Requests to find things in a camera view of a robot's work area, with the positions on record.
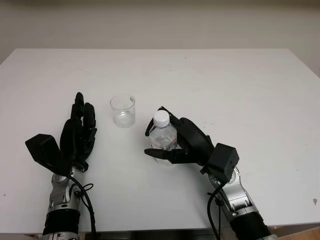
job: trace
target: white table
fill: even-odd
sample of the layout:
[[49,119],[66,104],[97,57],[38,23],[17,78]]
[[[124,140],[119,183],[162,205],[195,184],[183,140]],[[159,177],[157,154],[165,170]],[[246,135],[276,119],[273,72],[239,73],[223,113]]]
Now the white table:
[[[290,51],[17,49],[0,66],[0,233],[42,232],[52,173],[25,141],[44,133],[59,142],[78,91],[96,113],[84,176],[94,183],[97,231],[210,226],[213,187],[200,167],[167,168],[144,155],[161,105],[214,144],[236,147],[243,186],[267,225],[320,221],[320,79]],[[111,118],[109,100],[121,93],[136,98],[131,128]],[[80,231],[90,230],[88,217],[83,209]]]

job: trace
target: black cable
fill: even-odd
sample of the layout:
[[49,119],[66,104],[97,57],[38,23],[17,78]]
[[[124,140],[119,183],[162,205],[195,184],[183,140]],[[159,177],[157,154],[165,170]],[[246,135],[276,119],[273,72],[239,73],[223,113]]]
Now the black cable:
[[210,222],[210,224],[211,224],[213,233],[214,233],[214,235],[216,236],[216,239],[217,239],[217,240],[221,240],[221,239],[220,239],[220,235],[218,234],[217,229],[216,229],[216,227],[215,227],[214,221],[212,220],[210,208],[211,208],[211,203],[212,203],[214,197],[215,197],[215,196],[217,195],[217,193],[224,187],[224,185],[225,185],[225,183],[220,184],[220,185],[213,191],[213,193],[212,193],[211,196],[209,197],[208,204],[207,204],[207,206],[206,206],[206,212],[207,212],[207,214],[208,214],[209,222]]
[[91,237],[93,240],[96,240],[97,239],[97,232],[96,232],[96,220],[95,220],[95,213],[94,213],[94,208],[92,207],[92,204],[91,204],[91,201],[90,201],[90,198],[87,194],[87,190],[91,189],[93,187],[93,184],[92,183],[89,183],[85,186],[88,186],[88,185],[91,185],[91,187],[89,189],[85,189],[81,184],[80,182],[78,182],[78,180],[76,180],[73,176],[70,176],[70,175],[67,175],[65,176],[67,177],[68,179],[70,179],[71,181],[73,181],[77,186],[78,188],[81,190],[81,194],[83,194],[83,196],[85,197],[85,200],[87,202],[87,204],[85,204],[85,206],[88,208],[88,211],[89,211],[89,214],[90,214],[90,223],[91,223]]
[[[90,189],[92,189],[93,187],[94,187],[94,184],[93,184],[93,183],[88,183],[88,184],[86,184],[86,185],[83,186],[83,188],[84,188],[84,190],[85,190],[86,192],[89,191]],[[88,209],[89,206],[86,204],[83,195],[81,196],[81,201],[82,201],[83,205],[85,205],[85,207]]]

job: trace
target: clear glass cup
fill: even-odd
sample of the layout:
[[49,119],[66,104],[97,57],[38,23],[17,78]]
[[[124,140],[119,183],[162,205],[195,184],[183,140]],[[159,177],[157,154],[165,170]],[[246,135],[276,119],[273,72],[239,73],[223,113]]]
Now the clear glass cup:
[[135,103],[135,98],[126,94],[111,98],[112,116],[117,126],[129,128],[135,123]]

